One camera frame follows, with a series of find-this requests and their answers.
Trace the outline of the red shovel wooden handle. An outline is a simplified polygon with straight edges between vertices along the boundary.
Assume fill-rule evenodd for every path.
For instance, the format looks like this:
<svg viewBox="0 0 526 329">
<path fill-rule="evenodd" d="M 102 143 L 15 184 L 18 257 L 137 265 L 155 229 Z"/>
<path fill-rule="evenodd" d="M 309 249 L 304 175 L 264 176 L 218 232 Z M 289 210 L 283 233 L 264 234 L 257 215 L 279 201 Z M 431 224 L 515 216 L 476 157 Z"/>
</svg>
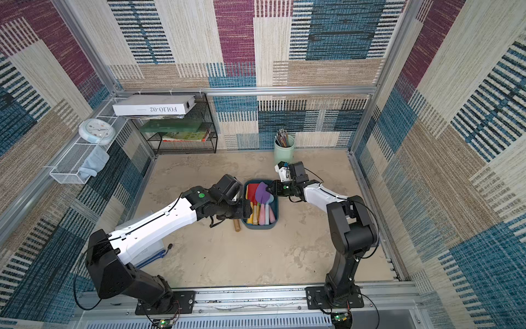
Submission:
<svg viewBox="0 0 526 329">
<path fill-rule="evenodd" d="M 246 220 L 246 223 L 249 226 L 258 226 L 259 225 L 259 223 L 258 223 L 258 220 L 259 220 L 259 214 L 258 214 L 259 205 L 258 205 L 258 203 L 256 201 L 256 190 L 257 190 L 257 187 L 258 187 L 258 184 L 256 184 L 256 183 L 248 184 L 247 185 L 247 190 L 246 190 L 246 193 L 245 193 L 246 198 L 251 203 L 251 211 L 252 211 L 252 214 L 251 214 L 250 218 L 248 220 Z"/>
</svg>

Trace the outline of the purple trowel pink handle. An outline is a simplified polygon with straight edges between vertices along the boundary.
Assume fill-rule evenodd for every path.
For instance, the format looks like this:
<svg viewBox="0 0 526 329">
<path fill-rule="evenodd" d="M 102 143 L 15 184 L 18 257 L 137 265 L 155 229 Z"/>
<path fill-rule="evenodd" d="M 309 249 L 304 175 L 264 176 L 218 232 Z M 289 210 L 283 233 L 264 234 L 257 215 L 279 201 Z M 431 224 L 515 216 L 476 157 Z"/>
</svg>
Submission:
<svg viewBox="0 0 526 329">
<path fill-rule="evenodd" d="M 260 205 L 260 214 L 258 223 L 260 226 L 265 226 L 265 204 L 270 193 L 267 191 L 267 184 L 260 182 L 256 190 L 256 201 Z"/>
<path fill-rule="evenodd" d="M 273 224 L 276 222 L 275 214 L 272 207 L 269 207 L 269 223 Z"/>
</svg>

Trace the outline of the green trowel wooden handle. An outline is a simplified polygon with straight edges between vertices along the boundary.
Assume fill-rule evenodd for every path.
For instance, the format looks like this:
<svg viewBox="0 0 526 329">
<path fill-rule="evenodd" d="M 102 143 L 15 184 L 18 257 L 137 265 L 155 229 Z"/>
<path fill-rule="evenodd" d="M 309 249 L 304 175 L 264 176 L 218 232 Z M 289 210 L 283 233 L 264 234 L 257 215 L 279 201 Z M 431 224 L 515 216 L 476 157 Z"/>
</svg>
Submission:
<svg viewBox="0 0 526 329">
<path fill-rule="evenodd" d="M 236 232 L 240 232 L 241 231 L 241 223 L 240 223 L 240 221 L 238 219 L 234 219 L 233 223 L 234 223 L 234 230 Z"/>
</svg>

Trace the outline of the yellow shovel blue tip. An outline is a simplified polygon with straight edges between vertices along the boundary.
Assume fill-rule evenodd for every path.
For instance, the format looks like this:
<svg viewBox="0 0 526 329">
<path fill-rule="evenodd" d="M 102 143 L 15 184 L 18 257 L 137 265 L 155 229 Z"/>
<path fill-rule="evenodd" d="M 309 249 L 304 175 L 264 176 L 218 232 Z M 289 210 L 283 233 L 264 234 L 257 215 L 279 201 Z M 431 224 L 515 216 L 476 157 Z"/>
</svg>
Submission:
<svg viewBox="0 0 526 329">
<path fill-rule="evenodd" d="M 250 202 L 249 204 L 249 217 L 246 220 L 247 225 L 253 224 L 253 202 Z"/>
</svg>

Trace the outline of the light blue trowel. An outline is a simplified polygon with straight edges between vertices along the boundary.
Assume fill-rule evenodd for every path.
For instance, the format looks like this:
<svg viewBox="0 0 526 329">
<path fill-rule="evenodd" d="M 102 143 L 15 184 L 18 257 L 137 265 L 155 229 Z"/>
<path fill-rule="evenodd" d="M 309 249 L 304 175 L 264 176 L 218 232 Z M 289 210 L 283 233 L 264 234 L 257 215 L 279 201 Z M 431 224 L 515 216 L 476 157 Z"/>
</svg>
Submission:
<svg viewBox="0 0 526 329">
<path fill-rule="evenodd" d="M 265 204 L 265 225 L 268 226 L 270 225 L 269 223 L 269 207 L 271 207 L 271 203 L 274 201 L 274 197 L 273 195 L 269 195 L 268 196 L 268 200 Z"/>
</svg>

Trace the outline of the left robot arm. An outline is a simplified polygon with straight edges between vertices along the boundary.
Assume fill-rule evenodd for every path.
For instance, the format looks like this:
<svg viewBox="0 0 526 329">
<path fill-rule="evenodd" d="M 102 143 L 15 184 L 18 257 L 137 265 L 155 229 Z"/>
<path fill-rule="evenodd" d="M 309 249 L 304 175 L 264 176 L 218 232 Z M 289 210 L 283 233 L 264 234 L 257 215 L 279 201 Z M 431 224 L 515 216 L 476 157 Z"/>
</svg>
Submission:
<svg viewBox="0 0 526 329">
<path fill-rule="evenodd" d="M 88 241 L 85 266 L 100 299 L 133 297 L 160 313 L 174 311 L 176 299 L 168 282 L 137 268 L 133 260 L 164 237 L 201 219 L 215 227 L 226 219 L 248 219 L 249 200 L 241 197 L 242 184 L 225 174 L 206 189 L 194 186 L 168 206 L 111 233 L 97 230 Z"/>
</svg>

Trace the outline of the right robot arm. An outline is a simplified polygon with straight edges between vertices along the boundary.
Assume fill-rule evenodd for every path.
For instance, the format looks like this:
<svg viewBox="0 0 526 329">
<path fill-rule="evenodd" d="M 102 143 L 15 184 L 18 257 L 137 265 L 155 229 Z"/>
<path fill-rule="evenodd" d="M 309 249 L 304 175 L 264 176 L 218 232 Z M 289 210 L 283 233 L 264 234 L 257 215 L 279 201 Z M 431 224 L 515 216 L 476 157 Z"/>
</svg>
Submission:
<svg viewBox="0 0 526 329">
<path fill-rule="evenodd" d="M 267 188 L 275 197 L 297 197 L 327 214 L 330 237 L 336 249 L 334 264 L 325 277 L 323 287 L 306 287 L 309 309 L 362 308 L 360 287 L 355 275 L 360 261 L 378 242 L 378 228 L 359 196 L 339 195 L 311 180 L 302 162 L 279 162 L 279 175 Z"/>
</svg>

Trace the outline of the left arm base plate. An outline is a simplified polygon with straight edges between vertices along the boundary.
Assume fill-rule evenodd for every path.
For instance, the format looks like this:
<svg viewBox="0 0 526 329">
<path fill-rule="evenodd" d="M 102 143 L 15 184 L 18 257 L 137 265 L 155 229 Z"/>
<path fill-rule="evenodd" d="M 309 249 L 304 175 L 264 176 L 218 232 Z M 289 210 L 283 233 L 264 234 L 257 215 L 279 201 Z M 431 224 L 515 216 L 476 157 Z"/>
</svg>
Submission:
<svg viewBox="0 0 526 329">
<path fill-rule="evenodd" d="M 150 305 L 138 302 L 135 315 L 186 315 L 193 312 L 196 291 L 182 290 L 172 291 L 167 297 L 163 297 L 159 302 Z"/>
</svg>

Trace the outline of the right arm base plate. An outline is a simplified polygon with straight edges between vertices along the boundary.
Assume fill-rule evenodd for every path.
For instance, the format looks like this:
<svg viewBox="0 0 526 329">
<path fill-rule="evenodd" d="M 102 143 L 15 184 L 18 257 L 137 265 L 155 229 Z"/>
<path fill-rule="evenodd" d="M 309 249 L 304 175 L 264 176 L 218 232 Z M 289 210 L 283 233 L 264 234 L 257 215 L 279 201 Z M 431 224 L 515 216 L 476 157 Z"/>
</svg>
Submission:
<svg viewBox="0 0 526 329">
<path fill-rule="evenodd" d="M 336 297 L 329 293 L 326 287 L 309 286 L 305 288 L 305 295 L 310 310 L 330 311 L 331 309 L 364 307 L 361 290 L 356 285 L 344 289 L 343 294 Z"/>
</svg>

